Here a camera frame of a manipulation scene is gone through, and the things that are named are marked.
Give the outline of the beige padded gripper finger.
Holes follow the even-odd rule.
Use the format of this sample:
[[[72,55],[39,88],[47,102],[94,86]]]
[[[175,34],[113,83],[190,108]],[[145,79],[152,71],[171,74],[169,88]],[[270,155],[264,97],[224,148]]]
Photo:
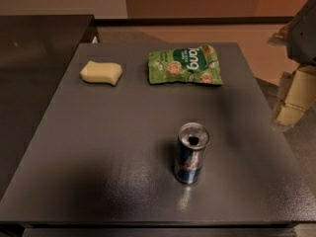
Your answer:
[[[300,64],[294,72],[284,72],[273,108],[273,126],[294,127],[315,102],[315,66]]]

